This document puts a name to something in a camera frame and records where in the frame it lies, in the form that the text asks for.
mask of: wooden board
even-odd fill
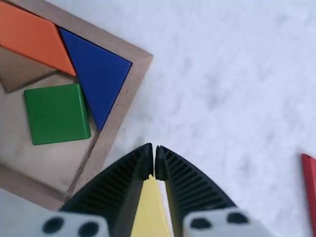
[[[72,77],[55,74],[24,89],[73,82]],[[0,88],[0,163],[66,194],[94,145],[97,136],[95,125],[90,119],[89,139],[34,146],[23,98],[24,89],[6,94]]]
[[[6,91],[19,89],[56,72],[53,68],[0,47],[0,80]]]
[[[0,187],[49,210],[59,209],[66,197],[50,187],[0,164]]]
[[[43,0],[5,0],[35,15],[47,19],[132,63],[111,112],[89,156],[81,163],[67,193],[78,191],[97,175],[110,151],[119,127],[128,111],[153,56],[48,2]]]

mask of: orange parallelogram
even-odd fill
[[[56,26],[0,1],[0,46],[76,75]]]

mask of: wooden tray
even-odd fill
[[[132,62],[102,131],[98,133],[91,120],[92,135],[87,140],[33,146],[22,98],[25,88],[12,93],[0,88],[0,188],[57,209],[100,172],[153,56],[43,0],[0,1],[47,19]],[[28,88],[76,80],[58,71],[51,74]]]

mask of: yellow triangle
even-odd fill
[[[158,182],[149,176],[143,184],[131,237],[170,237]]]

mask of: tangram puzzle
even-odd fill
[[[64,202],[93,178],[102,168],[152,58],[146,51],[43,0],[0,0],[4,103],[9,103],[13,94],[23,93],[29,136],[35,147],[32,149],[44,149],[36,147],[53,143],[58,148],[61,142],[90,138],[70,185],[59,188],[31,171],[27,173],[32,168],[25,166],[34,164],[23,163],[16,172],[7,158],[14,163],[14,157],[6,151],[0,153],[7,162],[0,167],[0,187],[54,208],[47,196]],[[57,82],[66,79],[71,82]],[[36,81],[40,84],[40,80],[49,83],[24,88]],[[8,111],[2,117],[8,117],[9,106],[2,107]],[[96,131],[90,128],[88,111]],[[32,192],[22,187],[26,180],[32,183],[28,185]]]

